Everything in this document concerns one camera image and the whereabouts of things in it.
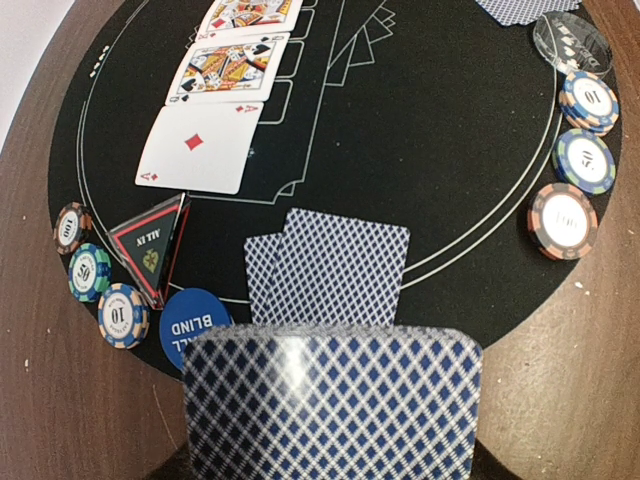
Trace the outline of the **dealt blue-backed card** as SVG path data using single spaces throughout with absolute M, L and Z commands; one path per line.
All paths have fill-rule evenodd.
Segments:
M 271 233 L 249 237 L 244 243 L 250 311 L 254 324 L 268 323 L 266 316 L 269 281 L 280 240 L 280 233 Z
M 581 0 L 477 0 L 482 7 L 501 26 L 526 26 L 541 15 L 561 11 L 576 10 Z
M 269 278 L 266 320 L 393 325 L 409 243 L 404 226 L 290 209 Z

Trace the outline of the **ace of diamonds card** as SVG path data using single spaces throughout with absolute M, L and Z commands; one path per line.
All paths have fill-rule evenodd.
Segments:
M 146 140 L 135 183 L 236 194 L 262 110 L 261 102 L 163 107 Z

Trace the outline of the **blue small blind button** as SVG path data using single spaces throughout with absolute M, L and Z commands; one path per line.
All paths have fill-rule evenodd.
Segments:
M 232 324 L 229 311 L 214 294 L 200 288 L 187 288 L 173 295 L 161 313 L 161 346 L 171 364 L 181 371 L 190 342 L 214 327 Z

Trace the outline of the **blue-backed playing card deck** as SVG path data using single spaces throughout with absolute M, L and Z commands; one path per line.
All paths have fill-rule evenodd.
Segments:
M 198 479 L 466 479 L 483 351 L 418 326 L 216 328 L 184 355 Z

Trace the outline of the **red black triangular all-in marker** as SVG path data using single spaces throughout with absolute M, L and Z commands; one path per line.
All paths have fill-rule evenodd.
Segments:
M 111 245 L 154 310 L 166 304 L 190 208 L 190 196 L 180 193 L 108 232 Z

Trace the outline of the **queen of spades card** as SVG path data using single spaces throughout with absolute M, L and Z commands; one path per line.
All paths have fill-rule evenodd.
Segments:
M 172 79 L 165 104 L 265 102 L 290 35 L 246 35 L 195 42 Z

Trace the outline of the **single white blue poker chip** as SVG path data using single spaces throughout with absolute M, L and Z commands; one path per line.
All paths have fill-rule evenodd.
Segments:
M 114 283 L 100 298 L 98 325 L 101 335 L 112 347 L 130 350 L 146 338 L 150 311 L 137 289 Z

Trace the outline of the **single green blue poker chip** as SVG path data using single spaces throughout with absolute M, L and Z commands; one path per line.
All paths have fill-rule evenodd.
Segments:
M 97 302 L 110 286 L 111 274 L 109 254 L 98 245 L 85 243 L 76 250 L 69 264 L 70 291 L 80 302 Z

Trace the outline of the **king of diamonds card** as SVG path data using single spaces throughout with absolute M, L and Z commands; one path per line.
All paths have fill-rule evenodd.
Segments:
M 216 0 L 201 22 L 195 41 L 230 36 L 289 32 L 302 0 Z

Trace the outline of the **single brown 100 poker chip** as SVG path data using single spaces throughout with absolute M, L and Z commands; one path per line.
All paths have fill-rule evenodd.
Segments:
M 92 226 L 91 213 L 84 204 L 70 202 L 65 205 L 53 228 L 56 251 L 60 255 L 74 253 L 88 239 Z

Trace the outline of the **clear round dealer button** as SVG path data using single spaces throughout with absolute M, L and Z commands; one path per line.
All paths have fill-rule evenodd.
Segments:
M 564 75 L 586 71 L 603 79 L 613 66 L 613 52 L 604 35 L 575 14 L 541 15 L 532 36 L 542 58 Z

